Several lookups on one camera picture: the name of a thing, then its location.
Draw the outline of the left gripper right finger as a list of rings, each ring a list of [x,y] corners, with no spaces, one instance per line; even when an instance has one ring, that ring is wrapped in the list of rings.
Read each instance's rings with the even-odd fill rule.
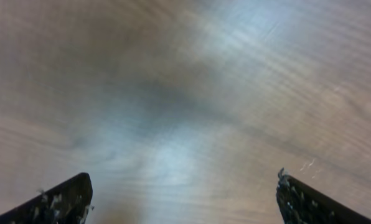
[[[287,174],[284,169],[278,172],[276,201],[285,224],[371,224],[371,219]]]

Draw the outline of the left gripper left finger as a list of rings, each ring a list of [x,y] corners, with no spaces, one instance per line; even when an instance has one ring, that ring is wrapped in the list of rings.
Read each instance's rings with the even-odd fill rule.
[[[0,224],[84,224],[93,188],[90,175],[81,172],[0,215]]]

